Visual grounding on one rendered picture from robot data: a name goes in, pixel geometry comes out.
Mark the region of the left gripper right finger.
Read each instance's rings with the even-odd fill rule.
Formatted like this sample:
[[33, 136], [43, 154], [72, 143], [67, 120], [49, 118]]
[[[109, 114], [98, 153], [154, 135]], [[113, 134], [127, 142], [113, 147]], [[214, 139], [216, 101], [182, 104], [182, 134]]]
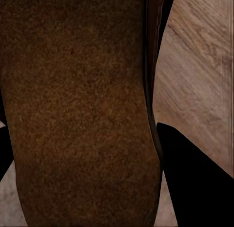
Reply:
[[156, 129], [178, 227], [234, 227], [234, 178], [176, 128]]

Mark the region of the sandal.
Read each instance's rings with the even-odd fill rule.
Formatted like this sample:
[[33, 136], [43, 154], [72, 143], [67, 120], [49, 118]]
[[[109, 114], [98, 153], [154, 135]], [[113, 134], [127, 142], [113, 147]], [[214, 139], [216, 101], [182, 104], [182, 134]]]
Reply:
[[154, 227], [156, 63], [174, 0], [0, 0], [0, 121], [28, 227]]

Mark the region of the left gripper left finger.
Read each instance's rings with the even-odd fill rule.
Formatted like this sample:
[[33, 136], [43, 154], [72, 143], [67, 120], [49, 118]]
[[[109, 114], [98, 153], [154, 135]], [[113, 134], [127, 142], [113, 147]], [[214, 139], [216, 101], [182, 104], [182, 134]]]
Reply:
[[0, 182], [14, 160], [7, 126], [0, 128]]

